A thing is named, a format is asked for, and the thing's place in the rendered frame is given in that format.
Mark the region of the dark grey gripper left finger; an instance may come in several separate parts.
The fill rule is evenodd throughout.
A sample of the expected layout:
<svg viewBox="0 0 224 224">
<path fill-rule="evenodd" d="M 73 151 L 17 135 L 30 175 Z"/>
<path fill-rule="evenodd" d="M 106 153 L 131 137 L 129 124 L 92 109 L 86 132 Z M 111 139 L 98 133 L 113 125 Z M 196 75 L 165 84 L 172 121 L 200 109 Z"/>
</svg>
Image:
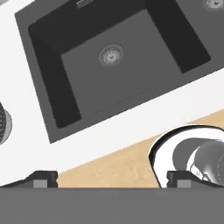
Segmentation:
<svg viewBox="0 0 224 224">
<path fill-rule="evenodd" d="M 3 188 L 57 188 L 57 178 L 57 171 L 35 171 L 27 178 L 4 185 Z"/>
</svg>

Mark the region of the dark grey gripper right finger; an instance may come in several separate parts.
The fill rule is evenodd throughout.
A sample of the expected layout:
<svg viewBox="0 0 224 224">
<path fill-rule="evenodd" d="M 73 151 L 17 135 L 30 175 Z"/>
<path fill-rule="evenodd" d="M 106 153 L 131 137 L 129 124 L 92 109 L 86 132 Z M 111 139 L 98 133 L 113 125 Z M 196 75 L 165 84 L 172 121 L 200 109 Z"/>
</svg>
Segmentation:
<svg viewBox="0 0 224 224">
<path fill-rule="evenodd" d="M 168 188 L 221 188 L 212 182 L 200 180 L 189 171 L 168 171 Z"/>
</svg>

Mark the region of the grey round metal fitting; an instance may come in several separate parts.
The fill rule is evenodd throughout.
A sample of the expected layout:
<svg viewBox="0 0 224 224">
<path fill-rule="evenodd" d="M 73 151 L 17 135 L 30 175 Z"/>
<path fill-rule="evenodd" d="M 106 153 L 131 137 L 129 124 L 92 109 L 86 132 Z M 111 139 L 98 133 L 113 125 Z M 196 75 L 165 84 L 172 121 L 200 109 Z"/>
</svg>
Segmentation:
<svg viewBox="0 0 224 224">
<path fill-rule="evenodd" d="M 204 5 L 210 11 L 224 10 L 224 0 L 205 0 Z"/>
</svg>

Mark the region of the grey metal colander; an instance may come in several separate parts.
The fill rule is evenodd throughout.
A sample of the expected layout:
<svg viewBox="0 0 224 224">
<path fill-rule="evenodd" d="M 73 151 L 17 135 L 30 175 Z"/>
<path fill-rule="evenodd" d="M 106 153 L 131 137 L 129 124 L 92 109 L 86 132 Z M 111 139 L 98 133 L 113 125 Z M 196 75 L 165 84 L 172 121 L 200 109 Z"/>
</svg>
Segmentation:
<svg viewBox="0 0 224 224">
<path fill-rule="evenodd" d="M 11 115 L 0 102 L 0 145 L 3 144 L 9 138 L 11 131 Z"/>
</svg>

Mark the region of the grey sink faucet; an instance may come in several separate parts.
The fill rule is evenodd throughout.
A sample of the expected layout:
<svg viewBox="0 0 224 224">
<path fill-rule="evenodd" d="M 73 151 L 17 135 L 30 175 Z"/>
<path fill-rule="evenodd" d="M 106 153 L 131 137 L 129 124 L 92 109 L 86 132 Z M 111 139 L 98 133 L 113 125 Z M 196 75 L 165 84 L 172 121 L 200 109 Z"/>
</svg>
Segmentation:
<svg viewBox="0 0 224 224">
<path fill-rule="evenodd" d="M 79 0 L 76 5 L 78 8 L 82 8 L 90 3 L 92 3 L 94 0 Z"/>
</svg>

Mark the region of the white and black round object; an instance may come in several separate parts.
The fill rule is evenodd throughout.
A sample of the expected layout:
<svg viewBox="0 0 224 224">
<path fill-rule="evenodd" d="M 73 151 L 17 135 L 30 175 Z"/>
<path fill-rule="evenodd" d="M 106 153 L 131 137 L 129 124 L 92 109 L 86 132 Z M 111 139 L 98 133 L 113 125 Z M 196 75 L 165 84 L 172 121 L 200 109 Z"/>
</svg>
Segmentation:
<svg viewBox="0 0 224 224">
<path fill-rule="evenodd" d="M 188 171 L 200 180 L 224 187 L 224 129 L 185 125 L 159 137 L 149 149 L 158 185 L 167 187 L 168 171 Z"/>
</svg>

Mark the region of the dark grey kitchen sink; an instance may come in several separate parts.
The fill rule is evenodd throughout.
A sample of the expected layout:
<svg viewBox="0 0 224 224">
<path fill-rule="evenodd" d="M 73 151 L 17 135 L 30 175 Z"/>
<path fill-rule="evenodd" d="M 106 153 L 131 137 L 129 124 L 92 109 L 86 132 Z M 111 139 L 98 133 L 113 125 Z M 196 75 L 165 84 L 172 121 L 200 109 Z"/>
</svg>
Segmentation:
<svg viewBox="0 0 224 224">
<path fill-rule="evenodd" d="M 15 14 L 51 143 L 224 68 L 224 10 L 205 0 L 78 1 Z"/>
</svg>

